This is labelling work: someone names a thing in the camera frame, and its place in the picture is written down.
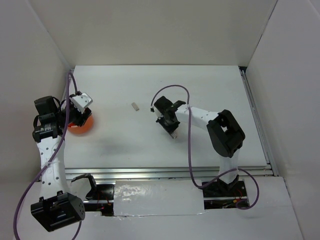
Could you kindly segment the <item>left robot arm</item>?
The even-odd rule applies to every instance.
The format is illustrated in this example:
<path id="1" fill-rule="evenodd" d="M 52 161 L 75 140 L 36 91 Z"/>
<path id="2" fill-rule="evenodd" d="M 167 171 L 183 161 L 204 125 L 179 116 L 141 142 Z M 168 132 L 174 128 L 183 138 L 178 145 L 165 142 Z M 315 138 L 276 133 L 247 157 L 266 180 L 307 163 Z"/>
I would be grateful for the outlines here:
<path id="1" fill-rule="evenodd" d="M 33 126 L 33 139 L 37 144 L 41 167 L 41 189 L 39 201 L 30 206 L 32 216 L 48 231 L 80 222 L 85 218 L 84 200 L 97 197 L 99 187 L 90 173 L 72 179 L 84 180 L 74 192 L 68 186 L 64 163 L 64 127 L 73 124 L 82 127 L 92 115 L 89 105 L 92 98 L 80 91 L 69 96 L 69 105 L 62 108 L 56 105 L 53 96 L 35 100 L 38 112 Z"/>

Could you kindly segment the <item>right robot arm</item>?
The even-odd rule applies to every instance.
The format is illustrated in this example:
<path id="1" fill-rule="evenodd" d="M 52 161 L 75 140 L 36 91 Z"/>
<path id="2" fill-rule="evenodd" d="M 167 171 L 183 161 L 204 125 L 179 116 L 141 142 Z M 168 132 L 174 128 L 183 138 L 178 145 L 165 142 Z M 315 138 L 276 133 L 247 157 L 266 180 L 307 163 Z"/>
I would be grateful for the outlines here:
<path id="1" fill-rule="evenodd" d="M 187 156 L 192 182 L 199 189 L 207 188 L 214 181 L 223 196 L 230 196 L 236 189 L 239 180 L 239 151 L 246 138 L 244 131 L 229 110 L 221 112 L 206 111 L 190 106 L 187 102 L 178 100 L 171 102 L 165 96 L 151 102 L 150 111 L 157 116 L 156 122 L 172 137 L 176 137 L 176 129 L 180 123 L 188 124 Z M 191 126 L 208 132 L 211 144 L 219 155 L 218 176 L 205 185 L 197 185 L 193 175 L 191 159 Z"/>

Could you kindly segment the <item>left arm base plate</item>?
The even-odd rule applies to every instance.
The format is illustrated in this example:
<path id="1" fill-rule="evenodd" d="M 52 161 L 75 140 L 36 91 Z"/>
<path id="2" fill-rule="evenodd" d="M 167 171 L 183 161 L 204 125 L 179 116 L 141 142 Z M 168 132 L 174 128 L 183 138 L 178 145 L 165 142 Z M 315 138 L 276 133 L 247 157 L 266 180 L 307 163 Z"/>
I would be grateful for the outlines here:
<path id="1" fill-rule="evenodd" d="M 83 201 L 86 212 L 97 212 L 105 217 L 114 216 L 113 183 L 97 183 L 93 175 L 84 173 L 71 180 L 70 190 Z"/>

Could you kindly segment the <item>beige eraser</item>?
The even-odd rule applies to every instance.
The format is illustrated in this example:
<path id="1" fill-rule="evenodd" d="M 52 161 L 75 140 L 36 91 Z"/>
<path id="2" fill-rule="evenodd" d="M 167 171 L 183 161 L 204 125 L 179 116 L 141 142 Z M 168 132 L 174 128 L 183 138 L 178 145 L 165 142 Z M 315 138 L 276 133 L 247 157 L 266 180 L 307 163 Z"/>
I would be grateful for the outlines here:
<path id="1" fill-rule="evenodd" d="M 133 102 L 133 103 L 131 104 L 131 106 L 133 107 L 133 109 L 134 109 L 135 111 L 139 111 L 139 110 L 140 110 L 140 108 L 138 107 L 138 105 L 137 105 L 135 102 Z"/>

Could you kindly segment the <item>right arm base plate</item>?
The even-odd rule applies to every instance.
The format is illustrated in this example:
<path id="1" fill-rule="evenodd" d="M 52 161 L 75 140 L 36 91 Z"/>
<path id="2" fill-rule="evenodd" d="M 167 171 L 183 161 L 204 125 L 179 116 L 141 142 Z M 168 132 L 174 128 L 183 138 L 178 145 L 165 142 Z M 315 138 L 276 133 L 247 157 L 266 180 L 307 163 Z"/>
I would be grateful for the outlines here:
<path id="1" fill-rule="evenodd" d="M 249 207 L 244 180 L 239 180 L 230 191 L 221 190 L 218 183 L 214 182 L 210 186 L 204 188 L 202 192 L 205 210 L 234 209 L 238 202 L 240 208 Z"/>

